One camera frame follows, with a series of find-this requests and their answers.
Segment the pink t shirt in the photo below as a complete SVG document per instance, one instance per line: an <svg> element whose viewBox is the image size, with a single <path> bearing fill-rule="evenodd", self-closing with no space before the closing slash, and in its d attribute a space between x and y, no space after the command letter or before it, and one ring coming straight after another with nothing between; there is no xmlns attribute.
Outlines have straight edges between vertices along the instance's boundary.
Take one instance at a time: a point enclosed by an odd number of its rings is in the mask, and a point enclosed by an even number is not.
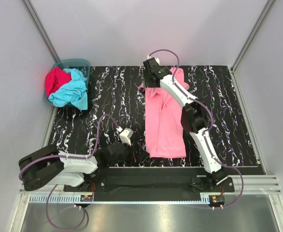
<svg viewBox="0 0 283 232"><path fill-rule="evenodd" d="M152 158L185 158L182 107L162 88L138 87L145 93L145 142Z"/></svg>

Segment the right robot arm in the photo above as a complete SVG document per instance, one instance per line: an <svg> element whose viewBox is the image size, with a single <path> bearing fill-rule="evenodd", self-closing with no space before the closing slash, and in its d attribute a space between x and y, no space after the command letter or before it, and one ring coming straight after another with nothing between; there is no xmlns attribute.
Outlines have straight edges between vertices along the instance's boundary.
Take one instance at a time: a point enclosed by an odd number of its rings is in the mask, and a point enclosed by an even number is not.
<svg viewBox="0 0 283 232"><path fill-rule="evenodd" d="M201 189L207 187L210 191L218 191L223 187L227 174L210 139L209 130L212 128L213 118L209 109L176 80L176 72L161 66L158 58L148 56L143 65L145 87L165 90L182 109L181 126L195 141L206 172L205 179L201 181Z"/></svg>

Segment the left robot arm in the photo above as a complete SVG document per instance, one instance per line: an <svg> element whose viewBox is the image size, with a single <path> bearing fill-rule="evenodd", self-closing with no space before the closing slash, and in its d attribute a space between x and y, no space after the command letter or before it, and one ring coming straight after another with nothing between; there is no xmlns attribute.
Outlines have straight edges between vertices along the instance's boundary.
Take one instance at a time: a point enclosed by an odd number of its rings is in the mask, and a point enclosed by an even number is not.
<svg viewBox="0 0 283 232"><path fill-rule="evenodd" d="M68 185L87 191L91 187L87 174L119 163L136 162L134 148L124 143L114 143L93 155L70 154L48 145L19 160L18 178L25 191L35 191L46 185Z"/></svg>

